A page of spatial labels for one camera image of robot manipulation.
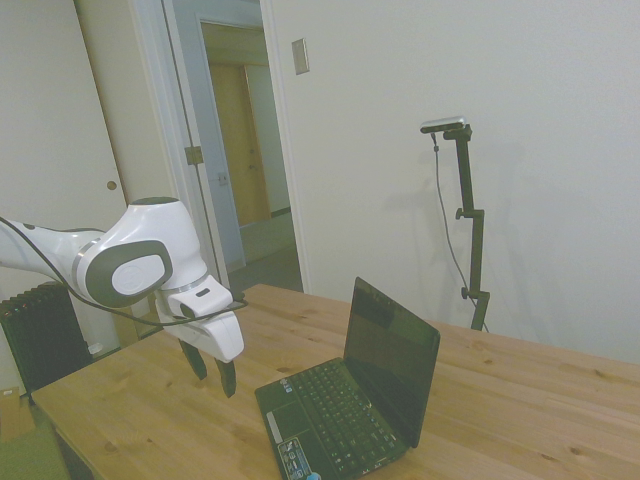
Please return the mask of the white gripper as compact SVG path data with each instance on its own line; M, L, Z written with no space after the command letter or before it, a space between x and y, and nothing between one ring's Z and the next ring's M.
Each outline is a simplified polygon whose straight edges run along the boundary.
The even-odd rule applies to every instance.
M223 392L227 398L236 393L236 369L233 360L244 350L244 340L236 315L224 313L209 320L170 326L175 318L160 314L163 328L179 339L181 349L194 374L204 380L207 367L199 350L215 358Z

